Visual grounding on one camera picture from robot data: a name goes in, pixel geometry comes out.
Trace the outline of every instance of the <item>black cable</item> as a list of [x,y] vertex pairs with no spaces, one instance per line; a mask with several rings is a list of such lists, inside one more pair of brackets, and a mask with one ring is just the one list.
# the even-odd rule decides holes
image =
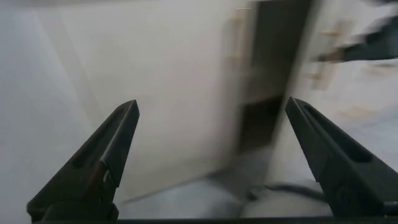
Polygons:
[[298,194],[298,195],[310,198],[312,200],[328,203],[322,192],[313,190],[309,187],[304,187],[304,186],[294,185],[294,184],[275,184],[275,185],[252,186],[252,187],[248,188],[246,197],[249,200],[257,200],[258,194],[256,194],[256,193],[258,193],[259,191],[265,190],[265,189],[271,190],[274,192],[283,191],[283,192],[294,193],[294,194]]

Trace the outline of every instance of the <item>white wall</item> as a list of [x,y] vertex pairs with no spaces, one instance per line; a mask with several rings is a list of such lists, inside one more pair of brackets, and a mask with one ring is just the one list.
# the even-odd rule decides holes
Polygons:
[[65,70],[85,76],[77,83],[90,86],[101,114],[138,102],[122,180],[129,197],[205,175],[233,155],[241,93],[228,51],[231,18],[245,2],[38,2],[61,61],[79,62]]
[[92,127],[36,12],[0,2],[0,222],[29,223],[27,202]]
[[0,3],[0,217],[28,222],[29,199],[131,99],[141,117],[118,200],[228,163],[240,95],[230,19],[246,2]]

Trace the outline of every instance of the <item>floor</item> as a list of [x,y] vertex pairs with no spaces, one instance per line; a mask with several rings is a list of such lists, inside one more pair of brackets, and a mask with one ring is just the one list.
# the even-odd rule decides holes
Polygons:
[[246,189],[264,181],[269,154],[267,148],[250,152],[220,172],[122,202],[119,219],[239,217]]

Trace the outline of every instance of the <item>white door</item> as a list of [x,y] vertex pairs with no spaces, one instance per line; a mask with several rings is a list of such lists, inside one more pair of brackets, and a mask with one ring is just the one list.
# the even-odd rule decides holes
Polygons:
[[141,117],[122,199],[213,172],[233,156],[241,89],[239,72],[231,67],[231,18],[245,2],[38,4],[53,44],[67,45],[60,57],[80,63],[67,67],[82,67],[86,77],[77,79],[92,90],[103,119],[121,103],[137,100]]

